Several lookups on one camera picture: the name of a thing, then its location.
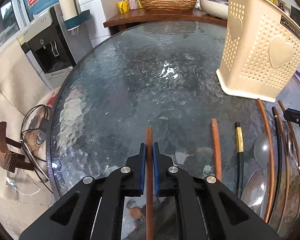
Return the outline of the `woven brown basin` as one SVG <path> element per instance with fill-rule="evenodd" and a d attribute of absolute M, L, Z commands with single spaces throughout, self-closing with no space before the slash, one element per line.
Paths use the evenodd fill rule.
<path fill-rule="evenodd" d="M 139 0 L 141 6 L 149 11 L 187 11 L 195 7 L 197 0 Z"/>

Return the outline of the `large steel spoon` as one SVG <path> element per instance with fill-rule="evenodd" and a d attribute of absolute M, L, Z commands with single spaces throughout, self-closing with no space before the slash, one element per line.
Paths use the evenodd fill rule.
<path fill-rule="evenodd" d="M 267 166 L 269 161 L 270 146 L 266 133 L 262 133 L 254 144 L 254 157 L 261 168 L 256 170 L 248 180 L 241 200 L 254 212 L 262 210 L 261 206 L 267 189 Z"/>

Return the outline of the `thin wooden chopstick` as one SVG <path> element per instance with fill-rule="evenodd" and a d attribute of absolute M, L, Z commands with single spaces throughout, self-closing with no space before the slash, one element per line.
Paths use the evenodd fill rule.
<path fill-rule="evenodd" d="M 285 213 L 286 213 L 286 209 L 287 209 L 287 203 L 288 203 L 288 197 L 289 197 L 289 185 L 290 185 L 290 169 L 289 169 L 289 160 L 288 160 L 288 145 L 287 145 L 288 141 L 286 139 L 286 134 L 285 134 L 282 120 L 281 120 L 281 116 L 279 115 L 277 108 L 275 108 L 275 110 L 276 110 L 276 115 L 277 115 L 277 123 L 278 123 L 279 131 L 280 131 L 280 135 L 281 135 L 282 149 L 283 149 L 284 156 L 285 156 L 285 194 L 284 194 L 284 200 L 283 200 L 283 206 L 282 206 L 282 211 L 281 211 L 281 215 L 280 215 L 280 220 L 279 220 L 279 224 L 277 227 L 277 233 L 279 233 Z"/>

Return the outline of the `yellow mug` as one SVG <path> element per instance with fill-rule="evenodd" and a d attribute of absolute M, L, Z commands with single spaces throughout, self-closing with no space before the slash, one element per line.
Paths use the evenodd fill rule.
<path fill-rule="evenodd" d="M 117 7 L 119 10 L 119 13 L 124 14 L 125 12 L 129 11 L 129 1 L 125 0 L 125 1 L 117 2 Z"/>

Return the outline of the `long curved wooden chopstick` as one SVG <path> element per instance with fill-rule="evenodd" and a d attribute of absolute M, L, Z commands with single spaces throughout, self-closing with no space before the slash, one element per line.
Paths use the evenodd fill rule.
<path fill-rule="evenodd" d="M 274 153 L 273 153 L 273 143 L 272 143 L 272 136 L 269 126 L 268 117 L 264 108 L 264 105 L 260 98 L 256 99 L 262 119 L 264 124 L 264 130 L 267 135 L 267 139 L 269 142 L 269 191 L 268 191 L 268 202 L 266 212 L 264 214 L 264 221 L 266 223 L 269 222 L 272 204 L 274 202 L 274 193 L 275 193 L 275 165 L 274 165 Z"/>

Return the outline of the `water dispenser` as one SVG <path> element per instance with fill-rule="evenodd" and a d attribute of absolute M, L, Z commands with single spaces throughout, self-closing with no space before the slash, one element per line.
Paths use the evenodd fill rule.
<path fill-rule="evenodd" d="M 21 48 L 50 89 L 60 87 L 74 66 L 93 46 L 85 24 L 68 31 L 61 6 L 42 11 L 22 31 Z"/>

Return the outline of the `round glass table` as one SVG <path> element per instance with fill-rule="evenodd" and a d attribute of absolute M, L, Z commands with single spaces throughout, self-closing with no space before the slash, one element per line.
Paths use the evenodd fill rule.
<path fill-rule="evenodd" d="M 264 132 L 254 99 L 225 94 L 218 69 L 226 29 L 172 21 L 143 24 L 102 42 L 63 83 L 46 139 L 49 177 L 61 197 L 83 177 L 103 178 L 139 152 L 147 126 L 160 152 L 190 175 L 213 175 L 211 120 L 221 142 L 222 182 L 236 189 L 235 122 L 242 125 L 244 180 L 261 164 Z"/>

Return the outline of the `black gold-banded chopstick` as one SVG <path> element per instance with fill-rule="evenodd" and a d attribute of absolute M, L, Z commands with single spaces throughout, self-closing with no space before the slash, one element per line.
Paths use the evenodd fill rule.
<path fill-rule="evenodd" d="M 244 172 L 244 144 L 243 134 L 240 122 L 235 122 L 235 135 L 237 146 L 237 181 L 236 181 L 236 194 L 238 198 L 241 198 L 243 191 L 243 172 Z"/>

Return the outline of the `cream plastic utensil basket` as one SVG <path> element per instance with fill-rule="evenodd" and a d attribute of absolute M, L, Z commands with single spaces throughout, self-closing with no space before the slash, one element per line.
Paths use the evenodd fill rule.
<path fill-rule="evenodd" d="M 300 27 L 268 0 L 229 0 L 216 74 L 228 95 L 275 102 L 300 64 Z"/>

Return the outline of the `wooden stool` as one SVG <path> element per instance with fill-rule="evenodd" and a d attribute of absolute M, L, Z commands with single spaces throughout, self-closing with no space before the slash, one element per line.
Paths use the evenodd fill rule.
<path fill-rule="evenodd" d="M 25 155 L 12 152 L 8 146 L 21 149 L 21 143 L 6 136 L 7 122 L 0 122 L 0 167 L 8 172 L 15 172 L 15 169 L 33 171 L 34 166 L 25 161 Z"/>

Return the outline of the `wooden counter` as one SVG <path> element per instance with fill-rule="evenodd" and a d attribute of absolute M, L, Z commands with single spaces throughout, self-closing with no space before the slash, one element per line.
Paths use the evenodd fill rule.
<path fill-rule="evenodd" d="M 150 11 L 145 9 L 131 10 L 117 14 L 103 23 L 108 28 L 110 35 L 125 31 L 136 25 L 155 21 L 197 21 L 211 23 L 226 27 L 227 20 L 210 16 L 202 10 L 192 9 L 187 11 Z"/>

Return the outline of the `white cooking pot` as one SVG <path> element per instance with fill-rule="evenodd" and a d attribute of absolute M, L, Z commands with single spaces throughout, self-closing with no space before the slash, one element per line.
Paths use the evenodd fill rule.
<path fill-rule="evenodd" d="M 225 0 L 200 0 L 200 8 L 210 16 L 228 19 L 228 1 Z"/>

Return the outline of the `black thin chopstick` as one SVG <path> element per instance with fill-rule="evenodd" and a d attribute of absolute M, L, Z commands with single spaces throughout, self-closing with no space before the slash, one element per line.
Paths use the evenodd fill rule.
<path fill-rule="evenodd" d="M 276 141 L 277 141 L 277 175 L 276 175 L 276 186 L 274 194 L 274 207 L 277 205 L 277 200 L 280 192 L 281 175 L 282 175 L 282 140 L 281 132 L 279 128 L 279 114 L 277 108 L 273 106 L 271 108 L 275 124 Z"/>

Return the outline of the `brown wooden chopstick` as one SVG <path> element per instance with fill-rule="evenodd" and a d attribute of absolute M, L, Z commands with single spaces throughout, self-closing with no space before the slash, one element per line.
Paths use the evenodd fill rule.
<path fill-rule="evenodd" d="M 217 119 L 211 119 L 211 133 L 214 150 L 215 161 L 215 176 L 219 181 L 222 181 L 222 158 L 221 158 L 221 146 L 219 140 L 219 131 L 217 125 Z"/>
<path fill-rule="evenodd" d="M 146 239 L 153 240 L 153 129 L 146 127 Z"/>

